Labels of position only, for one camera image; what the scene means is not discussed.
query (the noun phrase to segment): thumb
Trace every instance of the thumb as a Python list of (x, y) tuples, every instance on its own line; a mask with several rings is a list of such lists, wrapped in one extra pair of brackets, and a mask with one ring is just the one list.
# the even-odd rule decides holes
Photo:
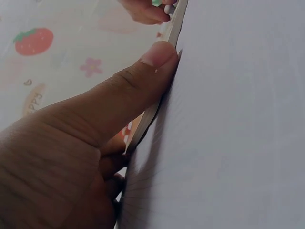
[(177, 63), (176, 49), (168, 42), (157, 42), (134, 65), (53, 109), (68, 112), (62, 115), (65, 124), (77, 125), (74, 129), (82, 131), (78, 136), (90, 137), (101, 146), (161, 98)]

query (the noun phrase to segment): finger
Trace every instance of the finger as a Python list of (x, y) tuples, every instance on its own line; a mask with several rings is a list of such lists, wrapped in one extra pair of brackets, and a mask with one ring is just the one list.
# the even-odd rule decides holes
[(126, 167), (129, 162), (128, 155), (111, 155), (101, 158), (99, 170), (102, 177), (107, 180), (122, 168)]
[(111, 154), (123, 154), (126, 144), (121, 136), (116, 135), (111, 138), (107, 144), (100, 148), (101, 157)]
[(164, 7), (158, 6), (149, 6), (145, 9), (144, 14), (151, 19), (161, 21), (161, 22), (168, 22), (171, 18), (164, 12)]
[(121, 213), (121, 209), (122, 209), (121, 202), (118, 202), (117, 200), (114, 200), (113, 201), (113, 208), (114, 208), (115, 215), (118, 218), (120, 213)]
[(120, 174), (115, 174), (111, 179), (105, 181), (107, 194), (110, 199), (115, 199), (123, 190), (125, 183), (124, 177)]
[(162, 3), (165, 5), (173, 5), (177, 2), (177, 0), (162, 0)]
[(177, 63), (176, 49), (168, 42), (157, 42), (131, 67), (90, 91), (61, 102), (53, 110), (64, 108), (77, 114), (90, 129), (82, 136), (90, 136), (102, 146), (161, 98), (172, 81)]

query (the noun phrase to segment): cartoon print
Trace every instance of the cartoon print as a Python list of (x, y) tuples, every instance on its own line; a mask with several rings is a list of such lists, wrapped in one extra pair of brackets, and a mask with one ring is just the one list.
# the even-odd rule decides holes
[(129, 136), (129, 134), (130, 134), (130, 129), (128, 129), (128, 125), (126, 125), (126, 126), (123, 128), (123, 130), (121, 130), (121, 131), (119, 132), (119, 136), (120, 136), (123, 140), (125, 140), (125, 137), (126, 137), (126, 136)]
[(40, 109), (41, 100), (43, 98), (45, 92), (46, 85), (41, 83), (37, 85), (33, 90), (31, 90), (30, 94), (25, 99), (22, 115), (27, 116), (31, 113), (36, 112)]
[(17, 53), (22, 56), (33, 56), (47, 51), (52, 45), (54, 35), (47, 28), (32, 29), (21, 32), (15, 39)]
[(107, 32), (130, 34), (138, 30), (138, 24), (122, 6), (109, 9), (98, 21), (98, 28)]
[(31, 79), (27, 80), (26, 82), (23, 83), (23, 85), (31, 86), (32, 85), (32, 80)]
[(90, 78), (94, 73), (102, 74), (103, 71), (99, 68), (101, 65), (101, 60), (95, 60), (93, 58), (87, 58), (86, 64), (80, 67), (80, 70), (86, 72), (86, 77)]

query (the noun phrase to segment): child's hand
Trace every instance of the child's hand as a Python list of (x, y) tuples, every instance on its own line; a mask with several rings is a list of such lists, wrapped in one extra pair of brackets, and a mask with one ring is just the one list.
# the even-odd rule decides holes
[(159, 7), (153, 6), (152, 0), (119, 0), (132, 19), (142, 24), (160, 24), (170, 20), (169, 15), (164, 13), (164, 4), (170, 5), (177, 0), (162, 0)]

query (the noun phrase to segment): white paper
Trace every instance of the white paper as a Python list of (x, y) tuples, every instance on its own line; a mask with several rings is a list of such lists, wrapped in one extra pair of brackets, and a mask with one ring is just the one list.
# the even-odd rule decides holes
[(122, 229), (303, 229), (305, 1), (189, 0)]

